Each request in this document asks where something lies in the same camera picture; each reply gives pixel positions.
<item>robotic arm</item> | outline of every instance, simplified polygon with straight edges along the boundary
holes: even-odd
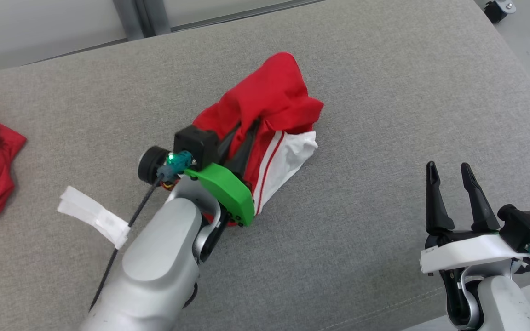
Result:
[[[469,193],[471,231],[453,231],[454,222],[444,207],[440,178],[434,162],[427,164],[426,230],[421,270],[439,273],[447,294],[447,315],[459,330],[530,330],[530,305],[514,273],[530,271],[530,211],[505,205],[500,228],[469,164],[461,166],[463,186]]]
[[[214,132],[188,126],[175,134],[175,153],[155,146],[141,157],[138,176],[152,185],[147,197],[158,184],[173,190],[130,245],[114,276],[106,284],[102,280],[101,295],[94,299],[82,331],[173,328],[197,293],[200,264],[223,230],[231,221],[239,226],[252,222],[252,195],[242,176],[258,126],[252,126],[229,160],[238,126],[222,141]],[[213,216],[211,223],[205,215]]]

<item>white fabric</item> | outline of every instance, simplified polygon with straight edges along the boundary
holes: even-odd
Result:
[[[128,223],[72,186],[61,195],[57,211],[90,224],[120,249],[128,239]]]
[[[275,133],[259,166],[259,180],[253,193],[255,214],[261,212],[273,194],[312,156],[318,148],[315,140],[315,131],[302,134]]]

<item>white tape on cable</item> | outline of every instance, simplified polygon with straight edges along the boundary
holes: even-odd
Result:
[[[68,186],[61,195],[57,211],[90,224],[109,239],[116,249],[120,249],[128,239],[130,228],[126,221],[72,186]]]

